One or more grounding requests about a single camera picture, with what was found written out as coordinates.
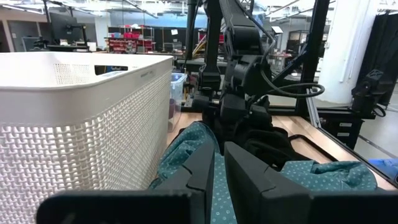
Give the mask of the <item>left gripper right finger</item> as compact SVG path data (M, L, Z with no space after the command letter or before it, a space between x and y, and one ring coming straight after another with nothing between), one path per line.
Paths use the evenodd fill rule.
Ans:
M224 159L238 224L398 224L398 190L312 191L233 142Z

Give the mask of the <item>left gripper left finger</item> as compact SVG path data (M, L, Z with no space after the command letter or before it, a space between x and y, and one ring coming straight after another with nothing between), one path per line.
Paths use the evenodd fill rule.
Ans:
M36 224L209 224L215 147L207 141L150 190L66 190L45 199Z

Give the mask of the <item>teal dotted shirt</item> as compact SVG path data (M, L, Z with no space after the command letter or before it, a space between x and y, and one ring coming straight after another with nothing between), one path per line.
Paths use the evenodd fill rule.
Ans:
M224 157L221 155L216 136L200 121L180 130L167 148L157 168L157 177L150 188L158 187L174 175L182 164L207 140L215 144L215 173L213 179L213 199L211 208L212 224L237 224L233 204L229 194ZM320 164L296 153L292 145L280 143L269 146L269 152L284 152L280 162L275 157L266 156L272 168L284 177L314 191L376 190L377 182L373 173L358 161L329 162Z

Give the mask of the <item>clear plastic bin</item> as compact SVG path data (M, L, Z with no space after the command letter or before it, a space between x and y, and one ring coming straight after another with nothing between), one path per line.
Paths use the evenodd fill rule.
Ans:
M168 132L171 133L181 115L181 107L183 101L183 85L187 78L184 73L172 73L170 82L170 101L169 101L169 121Z

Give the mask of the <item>black velvet clothes hanger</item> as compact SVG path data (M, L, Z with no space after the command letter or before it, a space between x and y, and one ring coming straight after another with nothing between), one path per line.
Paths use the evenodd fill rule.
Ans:
M316 151L318 151L321 155L325 156L330 161L338 162L338 160L335 157L333 157L331 154L329 154L323 148L321 148L318 144L314 143L312 140L310 140L308 137L306 137L304 135L294 134L292 136L289 136L288 139L289 139L289 141L293 141L293 140L296 140L296 139L304 140L307 144L312 146Z

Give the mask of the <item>black drawer unit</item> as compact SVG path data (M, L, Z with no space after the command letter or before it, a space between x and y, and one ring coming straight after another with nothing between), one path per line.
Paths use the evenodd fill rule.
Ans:
M326 117L320 118L324 130L332 136L354 149L363 124L363 120L350 117Z

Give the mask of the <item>white round pillar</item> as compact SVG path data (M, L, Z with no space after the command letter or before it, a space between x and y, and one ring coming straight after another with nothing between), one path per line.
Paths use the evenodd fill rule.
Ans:
M352 102L380 0L336 0L318 83L320 101L339 105Z

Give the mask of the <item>white plastic laundry basket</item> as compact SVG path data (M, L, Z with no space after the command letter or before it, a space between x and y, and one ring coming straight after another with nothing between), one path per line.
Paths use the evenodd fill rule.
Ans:
M172 57L0 53L0 224L64 190L141 190L167 143Z

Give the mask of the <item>black mounted device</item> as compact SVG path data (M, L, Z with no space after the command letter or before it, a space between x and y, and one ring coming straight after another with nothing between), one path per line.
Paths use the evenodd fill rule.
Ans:
M378 117L385 117L385 110L378 105L379 100L389 87L389 82L382 80L383 76L382 71L372 70L351 90L352 111L361 115L374 114Z

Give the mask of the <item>shelf with red bins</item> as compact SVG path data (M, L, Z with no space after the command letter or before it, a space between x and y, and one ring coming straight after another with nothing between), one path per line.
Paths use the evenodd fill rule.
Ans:
M146 26L108 27L104 38L108 53L147 54L154 51L154 29Z

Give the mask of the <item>blue object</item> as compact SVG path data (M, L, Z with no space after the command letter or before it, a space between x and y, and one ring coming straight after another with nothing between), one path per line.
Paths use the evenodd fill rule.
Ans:
M398 183L398 159L370 159L369 162Z

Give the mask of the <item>black curtain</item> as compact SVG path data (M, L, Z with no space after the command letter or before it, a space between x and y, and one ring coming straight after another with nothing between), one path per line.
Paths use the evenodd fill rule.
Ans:
M372 70L382 71L382 80L389 82L388 91L378 103L388 106L398 81L398 14L386 13L375 17L357 84Z

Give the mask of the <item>black computer monitor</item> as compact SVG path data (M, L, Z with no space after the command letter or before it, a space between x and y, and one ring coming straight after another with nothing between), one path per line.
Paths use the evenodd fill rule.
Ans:
M66 40L68 43L76 41L87 42L86 25L77 23L75 17L53 12L49 16L54 44L60 44L61 40Z

